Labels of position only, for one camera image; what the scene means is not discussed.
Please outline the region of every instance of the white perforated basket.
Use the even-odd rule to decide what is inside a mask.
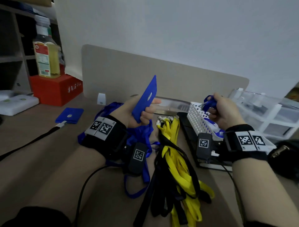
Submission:
[[[213,140],[220,141],[223,138],[216,136],[216,134],[209,128],[206,124],[204,118],[208,118],[210,113],[205,113],[204,111],[200,110],[201,103],[198,102],[191,102],[190,108],[188,111],[187,118],[191,123],[195,133],[198,135],[201,132],[209,133],[213,136]]]

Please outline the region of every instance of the blue card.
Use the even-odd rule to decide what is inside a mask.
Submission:
[[[140,116],[141,112],[145,111],[145,108],[150,106],[153,99],[155,98],[157,93],[157,80],[156,75],[147,86],[145,92],[141,96],[140,100],[138,101],[137,105],[135,106],[134,110],[132,111],[132,116],[137,121],[137,123],[141,123]]]
[[[68,124],[76,124],[81,117],[84,109],[65,108],[64,111],[56,118],[55,123],[67,121]]]

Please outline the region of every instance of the red box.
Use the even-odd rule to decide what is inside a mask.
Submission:
[[[67,74],[54,79],[36,75],[30,81],[33,95],[42,104],[63,106],[83,92],[82,81]]]

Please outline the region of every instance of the oil bottle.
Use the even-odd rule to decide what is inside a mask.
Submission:
[[[61,48],[51,37],[50,20],[39,15],[35,15],[34,19],[37,36],[33,40],[33,47],[39,75],[57,78],[60,76],[59,52]]]

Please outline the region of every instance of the black cable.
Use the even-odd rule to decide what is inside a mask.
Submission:
[[[233,184],[235,186],[235,189],[237,191],[238,197],[239,197],[239,202],[240,202],[240,206],[241,206],[241,212],[242,212],[242,216],[243,216],[243,222],[244,222],[244,226],[246,226],[247,217],[246,217],[246,213],[245,213],[245,207],[243,205],[243,201],[242,201],[242,198],[241,198],[240,191],[239,191],[239,189],[237,187],[237,184],[236,184],[235,180],[233,179],[231,173],[227,170],[227,168],[221,162],[219,162],[216,158],[213,158],[213,160],[216,161],[216,162],[218,162],[219,165],[221,165],[225,169],[225,171],[228,173],[228,175],[230,176],[230,178],[231,178],[231,180],[232,180],[232,182],[233,182]]]
[[[82,199],[82,196],[83,196],[83,191],[84,191],[84,188],[87,184],[87,182],[89,181],[89,179],[98,171],[104,169],[104,168],[107,168],[109,166],[103,166],[97,170],[95,170],[92,174],[89,175],[89,177],[86,179],[85,183],[83,184],[83,187],[81,189],[81,192],[80,192],[80,196],[79,196],[79,201],[78,201],[78,205],[77,205],[77,210],[76,210],[76,217],[75,217],[75,222],[74,222],[74,226],[75,227],[78,227],[78,218],[79,218],[79,212],[80,212],[80,203],[81,203],[81,199]]]
[[[31,142],[25,144],[24,146],[21,146],[21,147],[19,147],[19,148],[16,148],[16,149],[14,149],[14,150],[12,150],[12,151],[9,151],[9,152],[7,152],[7,153],[1,155],[1,156],[0,156],[0,161],[2,161],[3,159],[5,159],[7,156],[11,155],[12,153],[18,151],[19,149],[22,149],[22,148],[24,148],[24,147],[26,147],[26,146],[28,146],[28,145],[30,145],[30,144],[32,144],[32,143],[34,143],[34,142],[40,140],[40,139],[42,139],[42,138],[44,138],[44,137],[46,137],[46,136],[52,134],[53,132],[57,131],[58,129],[60,129],[60,127],[55,126],[54,128],[51,128],[48,132],[44,133],[43,135],[40,135],[39,137],[35,138],[35,139],[32,140]]]

